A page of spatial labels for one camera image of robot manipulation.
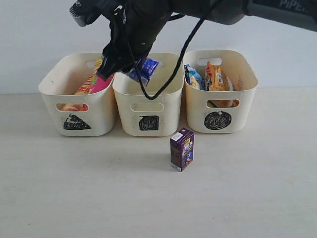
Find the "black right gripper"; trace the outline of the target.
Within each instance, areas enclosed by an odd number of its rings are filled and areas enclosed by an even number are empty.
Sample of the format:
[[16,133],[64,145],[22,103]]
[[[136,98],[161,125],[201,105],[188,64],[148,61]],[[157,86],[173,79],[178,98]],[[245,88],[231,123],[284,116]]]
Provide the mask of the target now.
[[106,80],[117,72],[129,72],[135,59],[148,55],[173,10],[169,0],[77,0],[69,12],[81,27],[99,16],[110,21],[110,42],[97,69]]

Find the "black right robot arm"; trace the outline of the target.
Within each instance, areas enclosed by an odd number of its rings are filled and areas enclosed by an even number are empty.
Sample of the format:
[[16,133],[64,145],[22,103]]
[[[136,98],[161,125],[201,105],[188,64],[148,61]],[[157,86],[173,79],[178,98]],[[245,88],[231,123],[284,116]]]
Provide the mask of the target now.
[[85,27],[100,16],[109,20],[110,42],[102,52],[98,69],[102,78],[129,72],[147,57],[167,22],[191,16],[232,25],[245,16],[317,30],[315,0],[77,0],[69,9],[77,24]]

